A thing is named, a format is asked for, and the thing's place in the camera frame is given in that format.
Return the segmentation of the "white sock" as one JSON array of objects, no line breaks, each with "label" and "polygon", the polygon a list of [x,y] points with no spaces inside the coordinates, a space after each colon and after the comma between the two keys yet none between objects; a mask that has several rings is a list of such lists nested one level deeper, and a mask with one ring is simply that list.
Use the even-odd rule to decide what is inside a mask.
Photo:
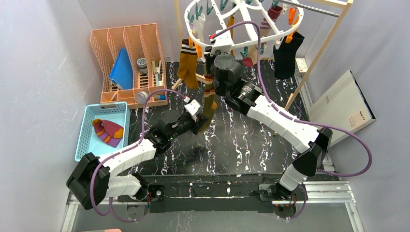
[{"label": "white sock", "polygon": [[204,41],[204,26],[205,26],[206,17],[204,13],[201,13],[198,16],[198,19],[194,19],[193,21],[193,34],[196,39],[200,42],[205,43]]}]

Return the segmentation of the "orange striped-cuff sock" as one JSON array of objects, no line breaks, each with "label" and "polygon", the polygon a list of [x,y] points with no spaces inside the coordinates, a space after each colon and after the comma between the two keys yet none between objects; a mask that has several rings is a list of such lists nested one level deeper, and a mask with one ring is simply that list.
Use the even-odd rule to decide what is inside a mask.
[{"label": "orange striped-cuff sock", "polygon": [[177,76],[182,79],[190,89],[197,89],[199,87],[196,79],[197,59],[198,56],[195,47],[189,46],[188,39],[183,39]]}]

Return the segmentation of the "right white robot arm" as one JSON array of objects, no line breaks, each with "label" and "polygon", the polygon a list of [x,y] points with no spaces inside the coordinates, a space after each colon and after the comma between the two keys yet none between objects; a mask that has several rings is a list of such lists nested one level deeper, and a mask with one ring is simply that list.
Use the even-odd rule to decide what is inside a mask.
[{"label": "right white robot arm", "polygon": [[214,90],[235,111],[259,121],[278,133],[295,147],[295,160],[280,179],[267,190],[258,191],[264,197],[287,200],[308,177],[315,176],[327,154],[333,132],[323,127],[298,123],[297,118],[274,102],[263,90],[243,79],[244,67],[230,53],[205,48],[206,69],[213,78]]}]

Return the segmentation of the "green striped sock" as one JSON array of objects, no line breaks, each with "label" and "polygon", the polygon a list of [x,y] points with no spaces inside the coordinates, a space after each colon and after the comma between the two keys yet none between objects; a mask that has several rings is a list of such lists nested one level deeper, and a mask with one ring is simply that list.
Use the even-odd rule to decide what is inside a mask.
[{"label": "green striped sock", "polygon": [[213,78],[208,71],[207,65],[204,64],[204,78],[205,78],[205,89],[204,89],[204,110],[203,116],[206,118],[206,122],[200,127],[199,132],[205,131],[215,114],[217,104],[215,102],[215,89],[213,84]]}]

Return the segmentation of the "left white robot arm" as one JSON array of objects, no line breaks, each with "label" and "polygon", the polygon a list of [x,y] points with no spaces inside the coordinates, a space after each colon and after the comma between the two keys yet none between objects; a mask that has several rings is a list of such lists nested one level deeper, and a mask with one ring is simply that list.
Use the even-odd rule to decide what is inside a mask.
[{"label": "left white robot arm", "polygon": [[141,141],[100,156],[91,152],[85,154],[68,178],[66,186],[86,210],[110,197],[141,197],[147,194],[149,184],[138,174],[121,173],[163,154],[171,147],[174,138],[188,131],[197,134],[207,120],[201,113],[194,120],[188,111],[181,115],[175,111],[166,111]]}]

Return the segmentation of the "purple striped sock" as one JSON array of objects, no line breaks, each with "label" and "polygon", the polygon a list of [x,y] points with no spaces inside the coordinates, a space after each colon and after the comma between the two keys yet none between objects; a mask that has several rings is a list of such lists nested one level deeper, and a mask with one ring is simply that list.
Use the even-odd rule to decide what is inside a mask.
[{"label": "purple striped sock", "polygon": [[123,138],[124,128],[110,120],[94,119],[91,122],[97,137],[105,144],[116,148]]}]

